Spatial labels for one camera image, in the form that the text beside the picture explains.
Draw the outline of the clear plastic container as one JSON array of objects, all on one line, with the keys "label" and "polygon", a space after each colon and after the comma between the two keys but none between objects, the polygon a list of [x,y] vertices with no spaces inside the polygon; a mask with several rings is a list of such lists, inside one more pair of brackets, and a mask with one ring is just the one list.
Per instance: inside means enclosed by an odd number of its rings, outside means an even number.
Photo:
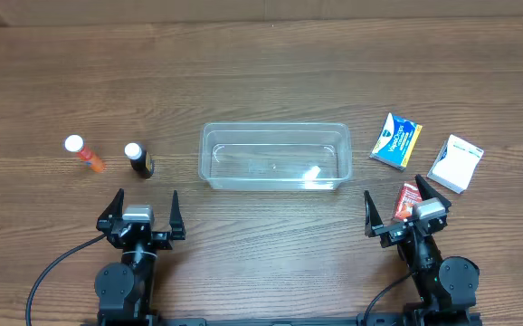
[{"label": "clear plastic container", "polygon": [[352,170],[343,123],[211,122],[201,133],[198,174],[213,189],[335,190]]}]

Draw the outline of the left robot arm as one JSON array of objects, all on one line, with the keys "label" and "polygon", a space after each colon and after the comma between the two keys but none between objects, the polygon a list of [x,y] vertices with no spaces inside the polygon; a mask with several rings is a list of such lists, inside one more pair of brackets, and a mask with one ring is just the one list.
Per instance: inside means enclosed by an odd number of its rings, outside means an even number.
[{"label": "left robot arm", "polygon": [[158,325],[159,313],[151,308],[157,253],[171,250],[174,241],[185,239],[178,194],[174,193],[169,231],[153,229],[150,205],[124,207],[120,189],[98,217],[96,228],[122,252],[120,261],[105,265],[96,275],[99,325]]}]

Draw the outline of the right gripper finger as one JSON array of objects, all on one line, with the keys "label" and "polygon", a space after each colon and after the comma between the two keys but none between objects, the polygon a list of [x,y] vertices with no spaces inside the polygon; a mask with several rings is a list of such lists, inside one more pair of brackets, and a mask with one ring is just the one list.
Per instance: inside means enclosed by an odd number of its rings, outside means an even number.
[{"label": "right gripper finger", "polygon": [[442,205],[449,209],[452,206],[452,202],[440,194],[436,189],[434,189],[420,174],[417,174],[415,177],[415,182],[419,190],[422,201],[430,199],[438,199]]},{"label": "right gripper finger", "polygon": [[377,230],[384,227],[384,223],[376,209],[376,205],[368,190],[364,191],[365,199],[365,235],[367,237],[377,236]]}]

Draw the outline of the red orange small box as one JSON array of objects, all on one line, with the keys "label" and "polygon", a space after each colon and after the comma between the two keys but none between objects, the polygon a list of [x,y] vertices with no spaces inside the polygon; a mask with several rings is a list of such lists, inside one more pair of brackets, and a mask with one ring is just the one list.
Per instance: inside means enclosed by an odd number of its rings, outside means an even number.
[{"label": "red orange small box", "polygon": [[413,214],[414,205],[421,201],[417,185],[404,182],[396,200],[393,219],[398,222],[409,219]]}]

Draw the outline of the orange tube white cap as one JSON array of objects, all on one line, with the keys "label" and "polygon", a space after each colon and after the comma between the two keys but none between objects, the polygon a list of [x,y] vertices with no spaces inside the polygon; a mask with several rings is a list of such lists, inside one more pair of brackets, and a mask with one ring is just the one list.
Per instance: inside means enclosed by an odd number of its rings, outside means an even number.
[{"label": "orange tube white cap", "polygon": [[105,164],[102,159],[85,145],[81,136],[76,134],[68,136],[64,141],[64,147],[71,153],[76,154],[93,171],[100,173],[105,170]]}]

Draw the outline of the white medicine box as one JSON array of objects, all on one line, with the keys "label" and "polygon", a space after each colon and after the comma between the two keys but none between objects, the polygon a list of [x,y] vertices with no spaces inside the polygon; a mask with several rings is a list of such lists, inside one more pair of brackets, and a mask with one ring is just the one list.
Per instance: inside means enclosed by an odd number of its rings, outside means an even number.
[{"label": "white medicine box", "polygon": [[484,151],[468,141],[450,135],[444,141],[427,177],[461,194],[469,186]]}]

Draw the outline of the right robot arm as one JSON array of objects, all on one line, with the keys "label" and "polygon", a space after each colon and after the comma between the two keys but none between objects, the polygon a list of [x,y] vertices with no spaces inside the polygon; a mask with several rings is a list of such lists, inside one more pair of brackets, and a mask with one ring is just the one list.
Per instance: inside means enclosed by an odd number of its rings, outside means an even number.
[{"label": "right robot arm", "polygon": [[[420,175],[415,177],[422,201],[415,204],[410,219],[385,225],[370,193],[364,192],[365,235],[378,237],[383,248],[396,246],[408,274],[389,284],[357,316],[358,325],[376,325],[379,319],[392,325],[481,325],[476,305],[480,268],[462,256],[443,258],[433,234],[447,226],[452,202]],[[390,290],[412,279],[419,302],[407,303],[401,313],[373,313],[376,303]]]}]

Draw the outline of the blue yellow VapoDrops box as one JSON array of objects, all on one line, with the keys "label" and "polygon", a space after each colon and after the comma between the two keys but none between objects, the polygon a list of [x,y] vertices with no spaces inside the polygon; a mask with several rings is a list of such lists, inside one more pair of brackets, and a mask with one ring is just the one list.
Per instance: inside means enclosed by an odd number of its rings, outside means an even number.
[{"label": "blue yellow VapoDrops box", "polygon": [[422,129],[421,124],[388,113],[369,157],[404,170]]}]

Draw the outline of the dark bottle white cap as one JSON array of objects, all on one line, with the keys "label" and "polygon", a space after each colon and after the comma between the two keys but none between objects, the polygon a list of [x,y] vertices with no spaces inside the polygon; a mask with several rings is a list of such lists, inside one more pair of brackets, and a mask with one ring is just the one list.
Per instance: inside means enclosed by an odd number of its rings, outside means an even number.
[{"label": "dark bottle white cap", "polygon": [[124,148],[125,155],[132,168],[143,178],[150,178],[154,173],[154,162],[149,153],[137,142],[130,142]]}]

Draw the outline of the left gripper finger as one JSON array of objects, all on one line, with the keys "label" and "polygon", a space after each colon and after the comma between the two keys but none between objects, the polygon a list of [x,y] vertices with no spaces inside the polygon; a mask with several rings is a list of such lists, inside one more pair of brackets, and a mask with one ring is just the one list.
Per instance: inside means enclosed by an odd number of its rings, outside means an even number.
[{"label": "left gripper finger", "polygon": [[99,221],[109,221],[111,218],[121,218],[124,204],[124,189],[120,188],[109,205],[100,214]]},{"label": "left gripper finger", "polygon": [[169,217],[172,239],[185,239],[185,224],[181,216],[179,198],[175,190],[172,197],[172,204]]}]

